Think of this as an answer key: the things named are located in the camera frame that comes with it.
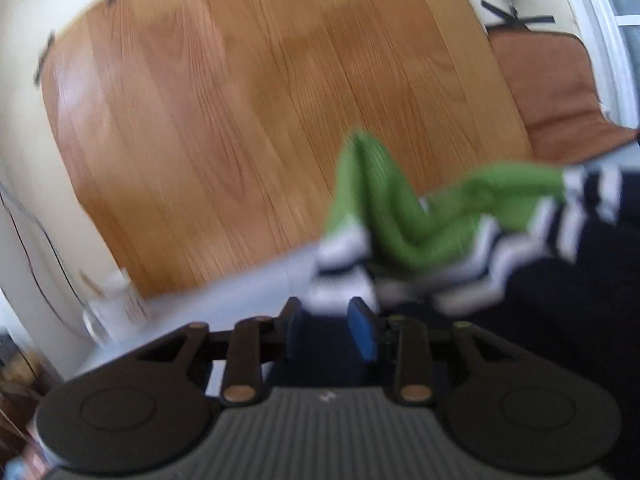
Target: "electrical cord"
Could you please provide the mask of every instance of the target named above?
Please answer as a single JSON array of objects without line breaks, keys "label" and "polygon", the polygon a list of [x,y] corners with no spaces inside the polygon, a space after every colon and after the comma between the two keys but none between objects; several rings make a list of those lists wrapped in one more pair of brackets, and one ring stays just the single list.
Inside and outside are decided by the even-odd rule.
[{"label": "electrical cord", "polygon": [[[67,323],[62,316],[60,316],[60,314],[58,313],[58,311],[53,307],[53,305],[51,304],[51,302],[49,301],[49,298],[47,298],[46,294],[44,293],[44,291],[42,290],[42,286],[40,285],[40,282],[38,280],[38,277],[36,276],[35,270],[33,268],[33,262],[31,261],[31,256],[29,254],[29,251],[27,250],[27,247],[24,244],[24,241],[22,240],[22,236],[20,235],[20,230],[18,229],[18,225],[15,223],[15,218],[13,213],[11,212],[11,209],[9,208],[9,206],[6,204],[6,202],[4,201],[4,196],[2,195],[2,192],[6,192],[6,187],[2,184],[0,184],[0,202],[2,202],[2,206],[4,207],[5,211],[7,212],[7,214],[9,215],[9,217],[11,218],[11,222],[14,225],[14,230],[15,233],[18,235],[18,240],[20,240],[20,244],[22,245],[22,250],[24,250],[24,254],[27,257],[27,263],[29,264],[29,270],[31,272],[31,275],[33,276],[33,281],[35,282],[36,286],[38,287],[38,290],[40,291],[40,295],[42,296],[42,299],[45,301],[45,303],[47,303],[47,305],[49,306],[49,308],[51,309],[52,313],[58,318],[59,322],[62,323],[62,325],[69,330],[69,332],[71,332],[74,336],[76,336],[78,339],[84,340],[84,341],[91,341],[89,338],[85,337],[84,335],[80,334],[79,332],[76,332],[76,329],[74,329],[71,325],[69,325],[69,323]],[[42,227],[42,225],[40,224],[40,221],[38,220],[36,222],[38,225],[41,226],[41,229],[44,231],[44,228]],[[47,236],[47,240],[49,240],[49,243],[51,243],[49,235]]]},{"label": "electrical cord", "polygon": [[4,193],[4,196],[7,198],[9,202],[14,204],[20,210],[20,212],[23,215],[25,215],[33,224],[35,224],[36,227],[42,232],[42,234],[44,234],[45,238],[47,239],[47,242],[49,243],[49,247],[51,247],[51,251],[53,252],[53,255],[56,257],[58,266],[60,267],[60,270],[62,271],[62,274],[65,277],[65,280],[69,288],[71,289],[74,296],[76,297],[76,300],[78,300],[78,303],[80,303],[83,307],[86,307],[87,306],[86,302],[84,302],[80,298],[80,295],[78,294],[78,292],[76,291],[76,288],[72,284],[72,280],[69,278],[69,275],[66,273],[66,265],[64,263],[64,260],[62,259],[62,256],[60,256],[60,254],[58,253],[58,250],[53,244],[53,241],[51,241],[51,238],[49,237],[49,233],[47,233],[47,230],[44,228],[44,225],[42,225],[42,222],[40,221],[40,219],[36,215],[34,215],[31,211],[29,211],[25,206],[23,206],[22,202],[20,202],[16,198],[16,196],[9,189],[7,189],[7,187],[2,182],[0,182],[0,196],[2,195],[2,193]]},{"label": "electrical cord", "polygon": [[29,367],[29,370],[31,371],[31,375],[33,376],[33,380],[37,381],[38,380],[38,376],[36,375],[36,371],[33,369],[33,366],[31,366],[31,363],[27,359],[27,356],[24,354],[24,352],[22,351],[22,349],[18,345],[16,345],[15,347],[18,349],[18,352],[20,353],[20,355],[24,359],[24,362],[27,363],[27,366]]},{"label": "electrical cord", "polygon": [[13,428],[13,430],[9,430],[9,431],[11,431],[12,433],[15,433],[17,436],[22,437],[25,442],[28,442],[29,439],[27,438],[27,436],[23,432],[20,431],[18,426],[16,426],[14,424],[14,422],[9,418],[9,416],[4,412],[4,410],[2,408],[0,408],[0,413],[6,419],[6,421],[11,425],[11,427]]}]

